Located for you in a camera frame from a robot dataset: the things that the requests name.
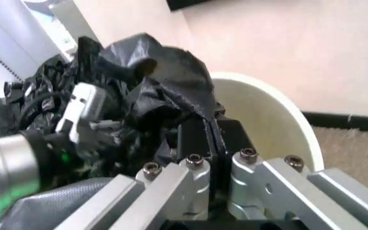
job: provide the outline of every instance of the silver cylinder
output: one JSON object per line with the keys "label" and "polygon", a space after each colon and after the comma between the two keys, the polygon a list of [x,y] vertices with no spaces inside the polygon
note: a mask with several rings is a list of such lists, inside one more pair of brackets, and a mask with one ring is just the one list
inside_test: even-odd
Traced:
{"label": "silver cylinder", "polygon": [[253,213],[262,208],[261,201],[255,194],[251,194],[247,184],[248,178],[254,173],[256,165],[262,161],[260,156],[256,157],[254,163],[245,161],[240,152],[232,156],[228,211],[237,219],[245,219],[247,216],[257,217]]}
{"label": "silver cylinder", "polygon": [[22,135],[0,138],[0,212],[40,188],[36,158]]}
{"label": "silver cylinder", "polygon": [[190,169],[194,178],[196,195],[188,208],[188,214],[203,213],[198,217],[206,219],[208,216],[210,165],[203,160],[199,166],[194,167],[188,163],[187,159],[184,159],[180,162],[180,166]]}

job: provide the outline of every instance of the silver metal bar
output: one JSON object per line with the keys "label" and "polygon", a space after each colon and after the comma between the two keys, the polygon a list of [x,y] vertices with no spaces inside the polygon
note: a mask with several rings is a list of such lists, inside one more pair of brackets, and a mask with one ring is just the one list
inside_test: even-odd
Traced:
{"label": "silver metal bar", "polygon": [[143,191],[142,182],[118,175],[55,229],[107,229]]}
{"label": "silver metal bar", "polygon": [[274,218],[293,213],[313,230],[367,229],[283,159],[258,164],[247,184]]}
{"label": "silver metal bar", "polygon": [[193,167],[188,163],[189,157],[180,162],[181,167],[186,167],[193,174],[194,178],[194,187],[196,190],[194,200],[191,202],[191,205],[188,207],[187,213],[194,214],[193,216],[197,216],[195,214],[206,212],[205,215],[198,215],[198,217],[208,217],[208,202],[209,202],[209,178],[210,178],[210,165],[208,161],[202,159],[198,167]]}
{"label": "silver metal bar", "polygon": [[257,206],[263,207],[260,200],[249,191],[247,182],[251,178],[251,174],[255,172],[258,164],[262,163],[262,158],[257,157],[256,162],[249,164],[245,162],[239,152],[232,156],[231,178],[230,178],[230,200],[241,206]]}
{"label": "silver metal bar", "polygon": [[327,169],[308,180],[368,226],[368,188],[339,169]]}
{"label": "silver metal bar", "polygon": [[194,195],[192,173],[170,163],[110,229],[159,229],[167,219],[182,219]]}

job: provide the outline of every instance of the black wire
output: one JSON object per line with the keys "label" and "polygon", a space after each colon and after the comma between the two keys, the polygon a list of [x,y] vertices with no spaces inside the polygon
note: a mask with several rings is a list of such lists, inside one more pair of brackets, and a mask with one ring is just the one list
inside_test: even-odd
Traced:
{"label": "black wire", "polygon": [[49,97],[56,97],[56,98],[60,98],[63,99],[64,101],[69,100],[69,96],[67,94],[64,94],[62,92],[47,92],[44,94],[41,94],[39,96],[37,96],[32,103],[28,104],[23,110],[22,113],[18,119],[18,131],[22,130],[24,128],[26,128],[28,125],[30,125],[30,123],[32,123],[32,121],[26,121],[26,115],[29,113],[29,111],[31,111],[31,109],[35,106],[39,106],[40,103],[42,103],[43,100],[49,98]]}

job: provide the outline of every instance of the white bucket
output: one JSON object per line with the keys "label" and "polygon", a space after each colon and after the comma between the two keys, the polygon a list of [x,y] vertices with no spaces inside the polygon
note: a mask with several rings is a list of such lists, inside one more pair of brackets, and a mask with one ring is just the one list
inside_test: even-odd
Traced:
{"label": "white bucket", "polygon": [[300,156],[311,171],[324,169],[319,143],[301,111],[274,87],[250,76],[213,72],[215,95],[239,120],[264,159]]}

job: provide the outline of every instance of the green led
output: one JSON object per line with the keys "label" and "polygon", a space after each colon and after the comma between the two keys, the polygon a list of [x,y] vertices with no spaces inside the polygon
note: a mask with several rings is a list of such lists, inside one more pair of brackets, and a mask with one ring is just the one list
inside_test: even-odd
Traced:
{"label": "green led", "polygon": [[63,162],[65,162],[65,163],[69,163],[70,162],[70,157],[69,157],[69,155],[67,154],[67,153],[63,153],[62,155],[61,155],[61,157],[62,157],[62,161]]}

